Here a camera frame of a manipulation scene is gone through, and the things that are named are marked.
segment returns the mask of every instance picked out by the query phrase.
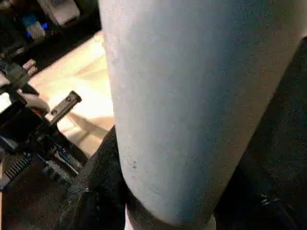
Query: white cylinder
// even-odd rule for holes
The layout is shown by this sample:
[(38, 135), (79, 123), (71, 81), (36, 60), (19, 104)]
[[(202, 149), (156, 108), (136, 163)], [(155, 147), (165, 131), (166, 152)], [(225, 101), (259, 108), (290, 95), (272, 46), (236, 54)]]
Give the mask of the white cylinder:
[(304, 6), (100, 0), (100, 9), (129, 189), (165, 223), (207, 222), (297, 48)]

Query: black plastic part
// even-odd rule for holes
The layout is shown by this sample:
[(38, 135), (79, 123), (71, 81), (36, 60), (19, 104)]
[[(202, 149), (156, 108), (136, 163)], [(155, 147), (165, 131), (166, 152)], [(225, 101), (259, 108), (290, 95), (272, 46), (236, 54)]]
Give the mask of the black plastic part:
[(30, 161), (21, 157), (14, 162), (5, 172), (4, 175), (0, 178), (0, 191), (3, 191), (5, 187), (14, 180), (19, 174), (21, 174), (24, 169), (30, 164)]

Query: white surface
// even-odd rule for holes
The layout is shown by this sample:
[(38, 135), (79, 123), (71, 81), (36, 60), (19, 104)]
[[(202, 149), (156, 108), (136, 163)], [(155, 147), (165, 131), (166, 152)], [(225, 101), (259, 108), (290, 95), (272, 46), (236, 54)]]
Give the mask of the white surface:
[(97, 150), (114, 124), (103, 42), (102, 33), (98, 32), (30, 81), (51, 109), (71, 90), (81, 96), (82, 101), (59, 122), (58, 127), (88, 156)]

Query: blue light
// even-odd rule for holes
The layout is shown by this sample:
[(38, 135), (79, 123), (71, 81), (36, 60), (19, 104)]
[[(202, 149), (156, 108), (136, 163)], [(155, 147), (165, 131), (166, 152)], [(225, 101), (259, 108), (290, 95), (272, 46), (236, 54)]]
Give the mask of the blue light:
[(43, 28), (44, 30), (46, 30), (46, 29), (48, 28), (47, 23), (42, 24), (42, 28)]

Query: black cloth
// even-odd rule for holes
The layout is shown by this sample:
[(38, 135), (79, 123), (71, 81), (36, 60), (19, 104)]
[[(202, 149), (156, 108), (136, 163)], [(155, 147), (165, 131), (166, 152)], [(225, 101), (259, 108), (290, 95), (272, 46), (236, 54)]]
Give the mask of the black cloth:
[(113, 127), (68, 192), (56, 230), (123, 230), (127, 187)]

